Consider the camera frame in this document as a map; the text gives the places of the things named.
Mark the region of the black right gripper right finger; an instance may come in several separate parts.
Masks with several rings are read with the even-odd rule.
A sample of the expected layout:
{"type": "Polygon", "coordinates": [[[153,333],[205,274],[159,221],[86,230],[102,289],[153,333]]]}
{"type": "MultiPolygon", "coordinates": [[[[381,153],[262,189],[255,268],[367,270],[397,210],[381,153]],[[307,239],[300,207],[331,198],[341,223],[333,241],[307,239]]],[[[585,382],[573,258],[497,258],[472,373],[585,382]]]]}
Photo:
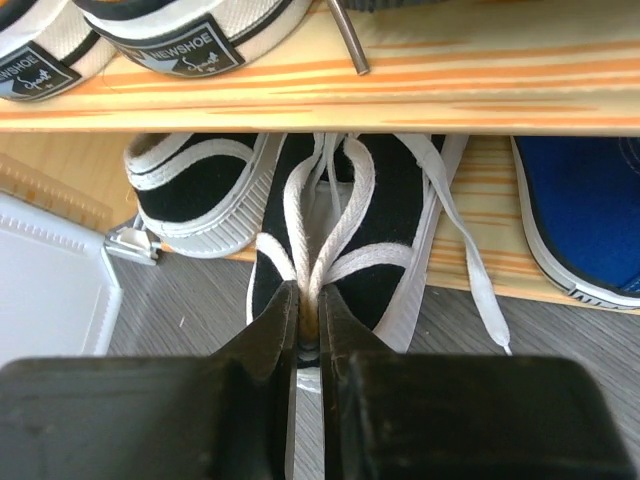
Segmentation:
{"type": "Polygon", "coordinates": [[[593,377],[546,356],[400,354],[339,290],[319,301],[329,479],[627,479],[593,377]]]}

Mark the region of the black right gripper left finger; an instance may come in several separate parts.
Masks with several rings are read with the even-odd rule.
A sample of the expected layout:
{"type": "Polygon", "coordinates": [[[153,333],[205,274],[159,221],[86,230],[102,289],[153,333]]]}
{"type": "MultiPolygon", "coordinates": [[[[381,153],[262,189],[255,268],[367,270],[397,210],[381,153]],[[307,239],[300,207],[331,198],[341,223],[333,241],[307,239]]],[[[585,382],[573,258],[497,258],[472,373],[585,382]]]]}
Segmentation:
{"type": "Polygon", "coordinates": [[[289,479],[299,293],[217,352],[33,358],[1,371],[5,479],[289,479]]]}

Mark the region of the white cabinet door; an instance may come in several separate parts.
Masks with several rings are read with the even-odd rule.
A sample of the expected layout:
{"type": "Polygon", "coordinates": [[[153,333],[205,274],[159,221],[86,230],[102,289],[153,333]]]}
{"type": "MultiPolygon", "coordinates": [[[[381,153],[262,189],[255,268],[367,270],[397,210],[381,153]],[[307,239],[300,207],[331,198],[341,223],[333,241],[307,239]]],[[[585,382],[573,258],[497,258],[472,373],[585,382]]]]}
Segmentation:
{"type": "Polygon", "coordinates": [[[2,195],[2,364],[105,355],[122,298],[101,234],[2,195]]]}

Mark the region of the blue sneaker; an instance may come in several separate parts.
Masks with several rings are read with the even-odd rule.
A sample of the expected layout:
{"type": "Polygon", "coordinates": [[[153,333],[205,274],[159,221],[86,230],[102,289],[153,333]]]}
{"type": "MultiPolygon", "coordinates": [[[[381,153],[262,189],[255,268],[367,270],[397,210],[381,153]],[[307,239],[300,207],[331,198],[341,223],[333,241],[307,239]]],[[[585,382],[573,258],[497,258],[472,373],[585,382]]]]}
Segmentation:
{"type": "Polygon", "coordinates": [[[639,306],[639,140],[513,136],[525,238],[569,297],[639,306]]]}

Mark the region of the wooden shoe cabinet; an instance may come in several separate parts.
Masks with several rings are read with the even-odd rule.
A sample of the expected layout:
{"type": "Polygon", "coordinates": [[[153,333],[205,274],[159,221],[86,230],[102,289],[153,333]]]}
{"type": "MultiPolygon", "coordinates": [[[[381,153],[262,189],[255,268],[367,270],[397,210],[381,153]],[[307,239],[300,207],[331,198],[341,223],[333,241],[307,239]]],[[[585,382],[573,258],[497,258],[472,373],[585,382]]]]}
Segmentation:
{"type": "Polygon", "coordinates": [[[135,213],[122,151],[138,131],[467,133],[454,198],[500,295],[565,304],[526,247],[509,137],[639,132],[635,1],[446,1],[353,13],[358,75],[315,2],[274,50],[179,79],[114,58],[39,103],[1,105],[1,189],[96,231],[135,213]]]}

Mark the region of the orange sneaker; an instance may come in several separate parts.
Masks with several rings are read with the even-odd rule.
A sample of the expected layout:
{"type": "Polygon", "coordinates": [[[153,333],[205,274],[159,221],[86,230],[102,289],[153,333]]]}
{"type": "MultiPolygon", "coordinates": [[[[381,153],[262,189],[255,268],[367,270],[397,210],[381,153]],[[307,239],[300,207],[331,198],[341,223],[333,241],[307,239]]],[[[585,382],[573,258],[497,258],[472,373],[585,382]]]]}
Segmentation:
{"type": "Polygon", "coordinates": [[[137,65],[206,78],[265,55],[301,23],[307,0],[77,1],[88,25],[137,65]]]}
{"type": "Polygon", "coordinates": [[[116,49],[71,1],[1,3],[1,97],[36,102],[99,74],[116,49]]]}

